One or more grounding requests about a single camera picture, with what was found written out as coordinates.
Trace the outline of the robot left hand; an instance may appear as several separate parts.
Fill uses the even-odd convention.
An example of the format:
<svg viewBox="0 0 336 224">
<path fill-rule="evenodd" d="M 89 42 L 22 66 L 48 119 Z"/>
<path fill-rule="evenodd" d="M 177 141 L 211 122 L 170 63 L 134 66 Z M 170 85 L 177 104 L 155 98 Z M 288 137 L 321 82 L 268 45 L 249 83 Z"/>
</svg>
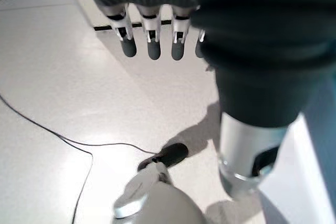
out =
<svg viewBox="0 0 336 224">
<path fill-rule="evenodd" d="M 204 32 L 221 109 L 219 172 L 233 198 L 253 190 L 277 157 L 287 127 L 335 72 L 335 0 L 94 0 L 190 7 Z"/>
</svg>

